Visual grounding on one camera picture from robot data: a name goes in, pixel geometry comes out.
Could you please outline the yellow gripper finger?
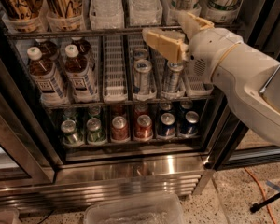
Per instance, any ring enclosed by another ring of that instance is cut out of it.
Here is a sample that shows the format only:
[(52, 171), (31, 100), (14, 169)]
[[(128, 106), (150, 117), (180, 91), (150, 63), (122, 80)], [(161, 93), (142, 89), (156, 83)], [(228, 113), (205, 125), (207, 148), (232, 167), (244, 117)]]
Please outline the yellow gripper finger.
[(182, 63), (188, 59), (188, 45), (185, 43), (185, 35), (181, 32), (144, 28), (142, 37), (149, 47), (171, 63)]
[(200, 31), (211, 29), (215, 26), (211, 21), (186, 11), (179, 13), (177, 21), (188, 40), (191, 40)]

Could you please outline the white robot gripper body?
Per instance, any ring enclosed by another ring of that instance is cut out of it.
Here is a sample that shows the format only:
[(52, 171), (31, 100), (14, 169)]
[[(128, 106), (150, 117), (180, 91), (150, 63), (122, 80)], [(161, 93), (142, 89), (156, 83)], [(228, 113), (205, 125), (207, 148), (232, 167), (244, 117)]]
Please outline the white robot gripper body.
[(217, 67), (222, 66), (229, 54), (243, 44), (244, 40), (239, 35), (224, 28), (200, 31), (189, 42), (188, 68), (191, 74), (203, 83), (213, 83)]

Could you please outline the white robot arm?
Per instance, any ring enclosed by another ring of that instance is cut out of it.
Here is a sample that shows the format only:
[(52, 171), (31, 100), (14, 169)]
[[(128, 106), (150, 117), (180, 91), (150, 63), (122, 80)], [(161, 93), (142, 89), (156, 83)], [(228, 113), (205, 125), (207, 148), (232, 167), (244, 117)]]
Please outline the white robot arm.
[(233, 114), (261, 138), (280, 146), (280, 62), (237, 34), (189, 12), (178, 16), (188, 42), (161, 28), (145, 28), (148, 46), (219, 88)]

